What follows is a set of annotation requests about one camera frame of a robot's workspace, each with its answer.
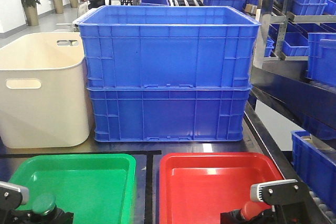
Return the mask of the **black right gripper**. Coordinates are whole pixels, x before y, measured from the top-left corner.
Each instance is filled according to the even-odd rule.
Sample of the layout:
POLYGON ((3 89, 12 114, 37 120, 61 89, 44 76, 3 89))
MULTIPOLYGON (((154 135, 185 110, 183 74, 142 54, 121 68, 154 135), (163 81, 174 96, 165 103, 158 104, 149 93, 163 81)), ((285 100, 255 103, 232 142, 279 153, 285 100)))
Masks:
POLYGON ((220 223, 325 223, 326 217, 309 193, 308 186, 296 179, 273 180, 253 184, 250 201, 270 205, 251 220, 244 220, 240 209, 220 214, 220 223))

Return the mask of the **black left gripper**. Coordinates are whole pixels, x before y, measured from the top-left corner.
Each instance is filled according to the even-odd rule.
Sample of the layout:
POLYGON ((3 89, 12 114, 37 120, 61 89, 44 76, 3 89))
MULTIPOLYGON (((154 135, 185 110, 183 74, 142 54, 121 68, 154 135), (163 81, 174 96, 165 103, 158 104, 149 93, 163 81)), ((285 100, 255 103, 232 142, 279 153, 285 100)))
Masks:
POLYGON ((41 216, 32 209, 20 210, 29 202, 29 189, 22 185, 1 182, 1 223, 73 223, 74 213, 57 207, 48 215, 41 216))

